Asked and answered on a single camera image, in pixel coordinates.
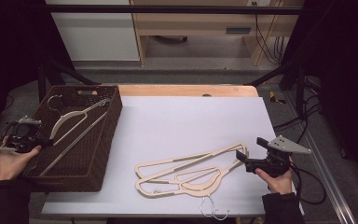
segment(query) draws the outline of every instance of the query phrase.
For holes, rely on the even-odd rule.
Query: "sleeve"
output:
[[[301,224],[304,223],[299,203],[294,193],[273,193],[263,196],[266,211],[265,224]]]
[[[0,224],[29,223],[31,186],[19,179],[0,181]]]

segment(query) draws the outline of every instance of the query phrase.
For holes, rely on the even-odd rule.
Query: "hand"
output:
[[[257,168],[255,173],[267,182],[271,193],[288,194],[292,193],[292,170],[286,171],[283,175],[273,178],[263,170]]]
[[[0,152],[0,180],[15,179],[41,148],[37,146],[28,153]]]

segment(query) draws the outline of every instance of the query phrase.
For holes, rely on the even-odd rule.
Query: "white table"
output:
[[[123,110],[112,141],[100,192],[50,193],[42,213],[70,217],[200,217],[202,198],[189,195],[149,199],[135,188],[134,166],[212,151],[243,142],[250,157],[266,158],[257,137],[275,138],[259,97],[123,96]],[[228,158],[235,161],[235,154]],[[264,214],[266,183],[240,166],[212,194],[216,214]],[[209,202],[203,211],[210,211]]]

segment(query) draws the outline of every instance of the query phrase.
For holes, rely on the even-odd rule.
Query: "wicker basket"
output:
[[[122,109],[118,86],[55,86],[33,116],[34,119],[42,120],[39,137],[49,138],[51,130],[61,115],[72,111],[83,111],[106,98],[111,98],[111,101],[91,109],[87,113],[87,118],[71,132],[69,132],[70,129],[85,116],[78,115],[64,122],[54,137],[54,142],[57,142],[67,133],[61,142],[54,147],[43,148],[40,154],[27,165],[22,178],[35,184],[34,191],[101,190],[112,139]],[[105,116],[95,126],[80,138],[47,173],[41,175],[79,135],[105,112]]]

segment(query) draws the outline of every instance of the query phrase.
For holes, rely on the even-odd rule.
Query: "floor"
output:
[[[249,55],[240,37],[199,37],[190,36],[187,42],[178,39],[153,37],[150,39],[145,65],[138,63],[104,63],[78,65],[78,72],[92,80],[109,83],[192,83],[192,84],[237,84],[248,83],[255,78],[265,75],[277,65],[263,60],[260,66],[252,66]],[[65,77],[68,82],[76,82]],[[280,77],[275,77],[259,86],[258,93],[263,97],[273,126],[296,117],[293,111],[294,92],[279,91],[277,83]],[[0,132],[5,128],[6,121],[32,115],[38,106],[35,92],[35,82],[29,83],[12,91],[12,106],[3,111],[0,118]],[[286,104],[270,100],[270,92],[274,91],[278,100],[285,100]],[[358,166],[355,161],[341,158],[339,143],[329,127],[323,114],[315,113],[310,116],[307,133],[300,142],[305,147],[318,148],[322,160],[327,164],[331,176],[337,184],[337,190],[344,203],[349,208],[349,218],[358,223]],[[304,123],[276,132],[289,139],[297,139],[301,134]],[[319,176],[318,169],[310,156],[294,155],[298,166]],[[321,188],[312,177],[304,175],[303,196],[310,201],[321,198]],[[71,223],[68,217],[46,217],[40,214],[46,200],[43,193],[33,193],[30,202],[31,223]],[[354,223],[337,217],[339,209],[335,209],[337,200],[326,200],[321,205],[302,203],[307,223]],[[76,223],[105,223],[106,218],[77,217]],[[251,223],[252,219],[244,219],[242,223]]]

